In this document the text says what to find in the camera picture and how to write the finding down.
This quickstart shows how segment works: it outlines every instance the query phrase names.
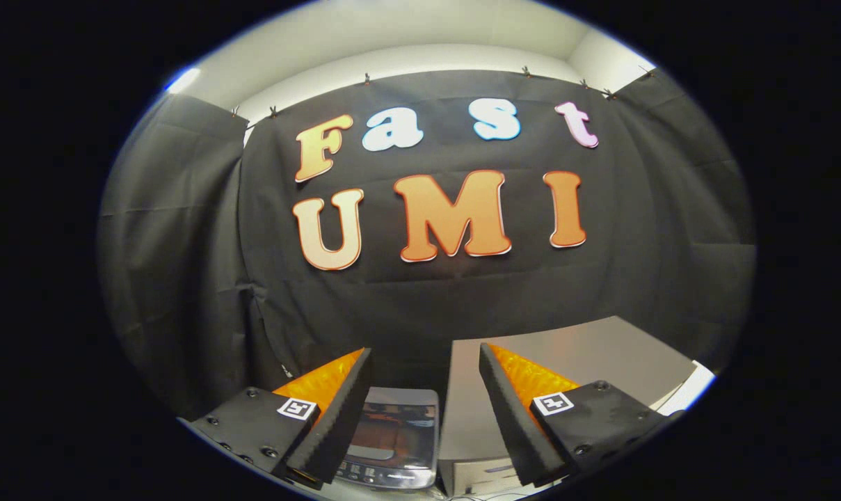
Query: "black fabric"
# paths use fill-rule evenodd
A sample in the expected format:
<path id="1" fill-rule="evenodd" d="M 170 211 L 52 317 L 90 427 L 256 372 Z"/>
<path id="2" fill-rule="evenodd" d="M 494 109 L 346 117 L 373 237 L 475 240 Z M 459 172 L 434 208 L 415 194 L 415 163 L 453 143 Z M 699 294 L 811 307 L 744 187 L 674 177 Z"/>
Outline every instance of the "black fabric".
<path id="1" fill-rule="evenodd" d="M 751 304 L 757 247 L 741 169 L 712 121 L 661 70 L 614 104 L 658 193 L 658 297 L 640 327 L 719 373 Z"/>
<path id="2" fill-rule="evenodd" d="M 238 245 L 245 127 L 229 111 L 166 95 L 122 147 L 102 200 L 109 316 L 146 383 L 190 420 L 248 384 L 287 381 L 250 308 Z"/>
<path id="3" fill-rule="evenodd" d="M 248 384 L 274 390 L 359 348 L 375 350 L 376 386 L 430 388 L 444 401 L 451 341 L 528 333 L 618 315 L 713 370 L 747 311 L 754 241 L 744 183 L 728 148 L 659 72 L 607 100 L 561 80 L 436 71 L 347 86 L 245 124 L 184 96 L 155 105 L 118 158 L 100 220 L 106 301 L 122 344 L 175 412 L 196 418 Z M 467 106 L 512 101 L 522 123 L 485 141 Z M 554 106 L 589 116 L 599 146 L 572 138 Z M 417 112 L 423 140 L 368 152 L 367 118 Z M 296 135 L 349 114 L 334 166 L 305 183 Z M 456 199 L 465 176 L 495 169 L 502 256 L 405 263 L 402 177 L 429 174 Z M 542 175 L 580 176 L 585 244 L 553 248 Z M 321 231 L 339 248 L 338 191 L 360 188 L 362 254 L 341 271 L 303 257 L 295 203 L 325 200 Z M 465 241 L 470 232 L 465 234 Z"/>

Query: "black backdrop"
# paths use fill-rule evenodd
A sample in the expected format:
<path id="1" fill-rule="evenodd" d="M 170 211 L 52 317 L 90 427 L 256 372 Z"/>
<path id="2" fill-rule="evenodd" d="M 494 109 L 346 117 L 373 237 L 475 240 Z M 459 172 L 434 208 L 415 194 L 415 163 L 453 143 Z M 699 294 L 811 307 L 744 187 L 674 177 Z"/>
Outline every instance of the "black backdrop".
<path id="1" fill-rule="evenodd" d="M 0 268 L 0 311 L 29 320 L 0 336 L 0 498 L 284 497 L 208 454 L 134 374 L 98 294 L 92 231 L 109 165 L 166 79 L 273 12 L 47 7 L 0 22 L 0 90 L 19 100 L 0 104 L 26 105 L 6 114 L 15 121 L 0 136 L 12 139 L 23 118 L 42 124 L 28 128 L 33 147 L 16 140 L 0 161 L 17 185 L 0 200 L 0 244 L 16 263 Z M 841 276 L 841 83 L 826 87 L 841 71 L 841 5 L 826 9 L 572 6 L 669 67 L 715 118 L 745 166 L 762 257 L 754 315 L 723 376 L 663 440 L 575 495 L 841 493 L 841 295 L 826 288 Z M 814 142 L 812 124 L 836 124 L 833 143 Z M 801 238 L 802 228 L 824 238 Z M 25 283 L 36 301 L 27 315 Z"/>
<path id="2" fill-rule="evenodd" d="M 480 97 L 518 107 L 522 131 L 478 137 Z M 598 146 L 554 110 L 586 112 Z M 363 127 L 408 106 L 423 140 L 369 152 Z M 297 134 L 349 114 L 334 167 L 297 184 Z M 500 71 L 436 71 L 359 83 L 258 123 L 164 97 L 111 171 L 99 217 L 100 275 L 122 345 L 173 411 L 195 419 L 246 385 L 267 390 L 353 350 L 375 349 L 373 384 L 447 391 L 451 341 L 618 315 L 719 371 L 748 312 L 754 231 L 728 146 L 663 71 L 604 99 L 576 83 Z M 429 174 L 456 200 L 465 176 L 505 175 L 509 253 L 407 264 L 396 180 Z M 551 170 L 580 176 L 584 244 L 555 250 Z M 291 209 L 360 188 L 362 254 L 344 270 L 303 257 Z M 342 241 L 337 210 L 319 219 Z M 616 347 L 615 356 L 632 356 Z"/>

